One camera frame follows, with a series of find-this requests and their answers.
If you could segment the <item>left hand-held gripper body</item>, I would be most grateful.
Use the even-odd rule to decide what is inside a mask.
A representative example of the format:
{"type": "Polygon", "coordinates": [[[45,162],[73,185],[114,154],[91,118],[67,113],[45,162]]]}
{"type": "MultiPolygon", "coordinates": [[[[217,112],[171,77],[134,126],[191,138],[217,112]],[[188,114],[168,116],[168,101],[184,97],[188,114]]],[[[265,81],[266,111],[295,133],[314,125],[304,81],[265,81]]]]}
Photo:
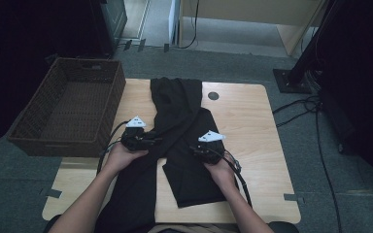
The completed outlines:
{"type": "Polygon", "coordinates": [[[121,143],[131,151],[135,150],[148,150],[147,141],[144,137],[155,136],[153,131],[146,132],[147,125],[141,120],[139,116],[135,116],[125,124],[125,130],[121,135],[121,143]]]}

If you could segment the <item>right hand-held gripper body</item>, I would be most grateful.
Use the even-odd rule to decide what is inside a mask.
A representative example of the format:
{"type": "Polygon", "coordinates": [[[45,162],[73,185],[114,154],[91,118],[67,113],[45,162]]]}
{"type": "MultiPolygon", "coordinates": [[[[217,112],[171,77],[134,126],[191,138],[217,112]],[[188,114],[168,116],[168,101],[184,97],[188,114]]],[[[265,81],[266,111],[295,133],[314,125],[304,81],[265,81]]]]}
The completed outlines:
{"type": "Polygon", "coordinates": [[[207,164],[217,164],[224,155],[224,139],[224,135],[212,130],[199,137],[197,147],[202,147],[206,154],[197,158],[207,164]]]}

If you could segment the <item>black pants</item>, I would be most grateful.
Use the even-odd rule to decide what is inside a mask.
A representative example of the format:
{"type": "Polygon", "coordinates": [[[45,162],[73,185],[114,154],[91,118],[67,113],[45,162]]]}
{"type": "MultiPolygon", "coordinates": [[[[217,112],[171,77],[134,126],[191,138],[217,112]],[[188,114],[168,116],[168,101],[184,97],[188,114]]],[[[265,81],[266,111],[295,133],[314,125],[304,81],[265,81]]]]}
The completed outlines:
{"type": "Polygon", "coordinates": [[[155,226],[157,160],[181,208],[223,201],[225,197],[203,163],[193,155],[198,138],[216,132],[211,112],[201,106],[199,80],[153,79],[154,131],[161,143],[119,172],[110,201],[94,233],[148,233],[155,226]]]}

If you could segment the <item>brown wicker basket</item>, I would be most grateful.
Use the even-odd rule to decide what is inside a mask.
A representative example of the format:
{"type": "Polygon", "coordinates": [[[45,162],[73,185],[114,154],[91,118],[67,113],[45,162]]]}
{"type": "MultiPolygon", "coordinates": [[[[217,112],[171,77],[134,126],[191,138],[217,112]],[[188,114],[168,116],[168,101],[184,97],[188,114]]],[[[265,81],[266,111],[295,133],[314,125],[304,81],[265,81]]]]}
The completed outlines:
{"type": "Polygon", "coordinates": [[[117,60],[57,58],[10,130],[30,156],[97,157],[125,88],[117,60]]]}

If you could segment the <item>person's left hand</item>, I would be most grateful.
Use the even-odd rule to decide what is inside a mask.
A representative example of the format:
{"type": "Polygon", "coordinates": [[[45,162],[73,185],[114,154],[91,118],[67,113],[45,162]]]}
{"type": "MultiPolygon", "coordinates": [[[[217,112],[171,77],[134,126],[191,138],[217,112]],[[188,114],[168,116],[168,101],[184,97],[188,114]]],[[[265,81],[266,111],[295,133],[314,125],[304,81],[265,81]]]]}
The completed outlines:
{"type": "Polygon", "coordinates": [[[113,175],[118,174],[126,168],[133,160],[147,155],[147,150],[128,150],[122,143],[115,144],[108,154],[107,161],[103,167],[103,171],[107,171],[113,175]]]}

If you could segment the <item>person's right hand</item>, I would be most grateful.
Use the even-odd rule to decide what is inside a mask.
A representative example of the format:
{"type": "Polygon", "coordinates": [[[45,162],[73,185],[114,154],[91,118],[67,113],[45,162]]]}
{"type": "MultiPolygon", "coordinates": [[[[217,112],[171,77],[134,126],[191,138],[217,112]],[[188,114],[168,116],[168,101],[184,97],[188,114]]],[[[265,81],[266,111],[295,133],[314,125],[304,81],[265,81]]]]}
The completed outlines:
{"type": "Polygon", "coordinates": [[[226,161],[220,160],[217,164],[205,163],[204,166],[222,192],[235,187],[234,173],[226,161]]]}

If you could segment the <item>person's beige clothing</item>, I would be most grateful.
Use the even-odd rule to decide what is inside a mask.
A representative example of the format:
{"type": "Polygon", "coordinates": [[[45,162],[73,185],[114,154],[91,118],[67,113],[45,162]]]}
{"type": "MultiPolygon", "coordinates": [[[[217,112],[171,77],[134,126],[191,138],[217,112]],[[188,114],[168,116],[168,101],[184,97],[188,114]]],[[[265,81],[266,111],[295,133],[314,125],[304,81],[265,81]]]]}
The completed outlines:
{"type": "Polygon", "coordinates": [[[235,224],[158,224],[148,233],[240,233],[235,224]]]}

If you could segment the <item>black metal stand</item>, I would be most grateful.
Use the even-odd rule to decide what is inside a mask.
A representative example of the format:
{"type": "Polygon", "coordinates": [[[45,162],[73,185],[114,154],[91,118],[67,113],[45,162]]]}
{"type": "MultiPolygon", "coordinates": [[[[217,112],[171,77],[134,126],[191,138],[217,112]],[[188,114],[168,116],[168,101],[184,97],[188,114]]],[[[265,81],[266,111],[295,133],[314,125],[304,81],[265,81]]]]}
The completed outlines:
{"type": "Polygon", "coordinates": [[[291,70],[274,69],[273,74],[279,90],[283,93],[310,93],[311,87],[305,73],[314,65],[323,62],[318,56],[318,45],[322,34],[339,10],[338,0],[329,0],[317,32],[291,70]]]}

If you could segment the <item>dark cabinet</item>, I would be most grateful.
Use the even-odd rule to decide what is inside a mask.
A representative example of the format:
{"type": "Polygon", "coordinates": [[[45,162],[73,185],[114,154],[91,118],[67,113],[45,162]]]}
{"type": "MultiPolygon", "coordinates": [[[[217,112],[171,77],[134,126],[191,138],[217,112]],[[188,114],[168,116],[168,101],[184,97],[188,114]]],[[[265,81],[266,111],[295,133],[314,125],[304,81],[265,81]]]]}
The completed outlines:
{"type": "Polygon", "coordinates": [[[101,52],[115,53],[122,31],[127,23],[123,0],[90,0],[101,52]]]}

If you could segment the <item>white board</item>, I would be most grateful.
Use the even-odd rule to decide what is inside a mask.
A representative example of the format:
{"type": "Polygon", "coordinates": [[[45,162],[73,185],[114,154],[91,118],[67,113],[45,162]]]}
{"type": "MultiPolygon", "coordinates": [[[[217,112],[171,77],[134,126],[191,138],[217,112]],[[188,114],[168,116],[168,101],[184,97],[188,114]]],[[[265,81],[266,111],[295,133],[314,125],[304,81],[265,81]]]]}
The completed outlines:
{"type": "Polygon", "coordinates": [[[168,16],[168,40],[171,45],[176,45],[178,42],[180,3],[181,0],[171,0],[168,16]]]}

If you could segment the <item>light wooden cabinet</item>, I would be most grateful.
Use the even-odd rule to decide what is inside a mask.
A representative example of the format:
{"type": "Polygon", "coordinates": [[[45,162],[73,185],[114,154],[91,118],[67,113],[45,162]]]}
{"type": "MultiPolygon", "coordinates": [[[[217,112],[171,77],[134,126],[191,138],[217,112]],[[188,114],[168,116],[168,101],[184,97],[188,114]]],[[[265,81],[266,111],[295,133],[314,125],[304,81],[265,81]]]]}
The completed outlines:
{"type": "Polygon", "coordinates": [[[180,0],[179,39],[184,17],[275,24],[287,55],[293,55],[327,0],[180,0]]]}

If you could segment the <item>dark curtain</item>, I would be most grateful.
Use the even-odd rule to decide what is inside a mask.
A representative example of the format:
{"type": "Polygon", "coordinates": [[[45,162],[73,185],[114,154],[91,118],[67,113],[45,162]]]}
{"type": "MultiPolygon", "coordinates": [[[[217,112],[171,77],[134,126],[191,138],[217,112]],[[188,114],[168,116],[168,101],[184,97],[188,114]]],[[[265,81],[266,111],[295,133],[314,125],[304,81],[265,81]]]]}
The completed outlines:
{"type": "Polygon", "coordinates": [[[0,137],[27,105],[55,56],[80,53],[87,0],[0,0],[0,137]]]}
{"type": "Polygon", "coordinates": [[[317,49],[322,88],[347,119],[341,137],[373,166],[373,0],[335,0],[317,49]]]}

